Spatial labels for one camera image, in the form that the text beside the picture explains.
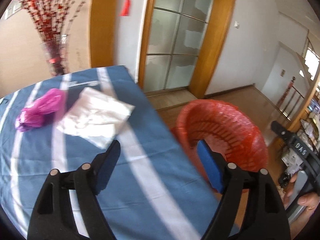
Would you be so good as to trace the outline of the wooden door frame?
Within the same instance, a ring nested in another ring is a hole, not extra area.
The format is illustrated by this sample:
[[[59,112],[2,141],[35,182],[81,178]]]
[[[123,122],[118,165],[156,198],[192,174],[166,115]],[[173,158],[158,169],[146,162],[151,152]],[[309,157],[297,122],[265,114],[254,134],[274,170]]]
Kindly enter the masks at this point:
[[[142,33],[137,40],[139,51],[135,53],[138,65],[138,85],[144,87],[145,60],[147,45],[151,35],[151,18],[155,0],[146,0],[142,8]],[[195,72],[191,77],[189,92],[198,99],[205,97],[206,89],[215,72],[223,44],[225,42],[228,25],[231,21],[235,0],[213,0],[213,8],[209,17],[200,58]],[[117,0],[92,0],[89,43],[91,66],[93,68],[106,67],[114,64],[114,50],[116,42],[116,8]]]

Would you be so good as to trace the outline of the red berry branch bouquet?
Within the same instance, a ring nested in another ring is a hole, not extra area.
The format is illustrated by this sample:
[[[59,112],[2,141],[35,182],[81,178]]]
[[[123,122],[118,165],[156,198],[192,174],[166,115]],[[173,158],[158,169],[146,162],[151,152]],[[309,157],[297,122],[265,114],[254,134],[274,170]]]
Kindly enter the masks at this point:
[[[43,42],[68,34],[87,0],[18,0]]]

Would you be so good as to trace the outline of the white wall light switch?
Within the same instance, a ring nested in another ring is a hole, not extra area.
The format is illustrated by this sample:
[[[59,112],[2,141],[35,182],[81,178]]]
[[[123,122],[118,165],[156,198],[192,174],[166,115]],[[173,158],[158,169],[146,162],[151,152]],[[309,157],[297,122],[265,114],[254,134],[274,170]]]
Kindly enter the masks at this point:
[[[234,27],[235,27],[236,29],[239,29],[239,27],[240,27],[239,22],[235,21],[235,23],[234,23]]]

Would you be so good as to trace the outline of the white plastic bag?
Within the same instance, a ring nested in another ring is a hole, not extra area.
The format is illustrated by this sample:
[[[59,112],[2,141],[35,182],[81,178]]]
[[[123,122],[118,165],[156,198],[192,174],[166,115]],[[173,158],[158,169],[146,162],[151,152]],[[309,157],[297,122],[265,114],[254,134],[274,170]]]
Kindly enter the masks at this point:
[[[67,135],[81,137],[106,149],[131,116],[135,107],[86,87],[57,125]]]

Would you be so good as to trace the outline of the white double wall switch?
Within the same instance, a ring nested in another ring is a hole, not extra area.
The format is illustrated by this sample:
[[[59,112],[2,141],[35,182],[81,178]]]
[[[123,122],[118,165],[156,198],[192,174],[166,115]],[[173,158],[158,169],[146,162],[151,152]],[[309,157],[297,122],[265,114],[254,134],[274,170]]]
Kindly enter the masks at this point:
[[[2,19],[7,20],[8,18],[10,18],[12,15],[17,13],[21,9],[22,9],[22,3],[19,2],[18,0],[12,0],[8,5],[7,9],[5,10]]]

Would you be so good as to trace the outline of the magenta plastic bag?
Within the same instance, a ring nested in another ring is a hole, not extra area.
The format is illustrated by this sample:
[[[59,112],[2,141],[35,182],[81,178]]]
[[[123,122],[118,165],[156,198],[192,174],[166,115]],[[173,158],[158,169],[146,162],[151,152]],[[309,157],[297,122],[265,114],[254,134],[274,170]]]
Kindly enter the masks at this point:
[[[15,121],[15,128],[20,132],[40,128],[44,125],[46,116],[61,109],[66,93],[52,88],[46,94],[24,107]]]

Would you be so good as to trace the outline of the glass floor vase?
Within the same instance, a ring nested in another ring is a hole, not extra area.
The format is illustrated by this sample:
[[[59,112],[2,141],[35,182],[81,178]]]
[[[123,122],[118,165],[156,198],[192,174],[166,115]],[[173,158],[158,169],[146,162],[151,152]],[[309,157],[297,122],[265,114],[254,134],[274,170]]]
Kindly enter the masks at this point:
[[[52,76],[61,76],[69,73],[67,63],[68,35],[63,34],[58,39],[42,43],[49,72]]]

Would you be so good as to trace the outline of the wooden stair railing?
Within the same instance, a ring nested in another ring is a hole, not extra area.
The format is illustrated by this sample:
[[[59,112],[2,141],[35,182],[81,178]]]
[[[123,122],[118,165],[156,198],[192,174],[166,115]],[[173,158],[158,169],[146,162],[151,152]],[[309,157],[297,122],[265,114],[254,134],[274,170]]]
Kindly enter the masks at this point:
[[[295,87],[296,77],[293,76],[284,93],[276,103],[276,108],[281,116],[290,121],[296,113],[304,95]]]

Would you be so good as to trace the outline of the frosted glass sliding door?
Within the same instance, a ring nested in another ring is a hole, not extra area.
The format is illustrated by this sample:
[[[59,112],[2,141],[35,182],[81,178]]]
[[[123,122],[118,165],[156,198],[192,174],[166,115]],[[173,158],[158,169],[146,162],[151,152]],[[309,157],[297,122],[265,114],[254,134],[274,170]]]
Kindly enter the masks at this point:
[[[214,0],[155,0],[143,90],[189,86]]]

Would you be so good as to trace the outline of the wooden display shelf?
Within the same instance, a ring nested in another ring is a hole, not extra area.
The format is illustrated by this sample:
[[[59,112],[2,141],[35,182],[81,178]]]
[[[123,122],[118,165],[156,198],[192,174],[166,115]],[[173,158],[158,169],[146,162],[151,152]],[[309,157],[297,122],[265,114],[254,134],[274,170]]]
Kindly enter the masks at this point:
[[[305,64],[303,63],[303,60],[301,59],[301,57],[298,54],[294,55],[293,57],[295,58],[295,61],[296,61],[296,63],[293,65],[293,68],[299,70],[299,74],[293,73],[290,76],[290,81],[291,81],[292,77],[295,76],[296,77],[295,87],[302,93],[302,90],[298,88],[299,82],[297,80],[305,78],[304,72],[302,71],[302,69],[305,67]],[[287,88],[290,81],[285,82],[286,88]],[[318,120],[318,118],[319,118],[319,105],[316,101],[311,100],[310,105],[308,106],[307,110],[305,111],[305,116],[300,119],[300,121],[296,127],[296,130],[297,130],[296,135],[298,135],[298,137],[300,139],[302,139],[316,153],[319,150],[319,120]],[[289,156],[289,154],[288,154],[287,146],[284,145],[281,148],[281,160],[283,161],[283,158],[286,158],[288,156]]]

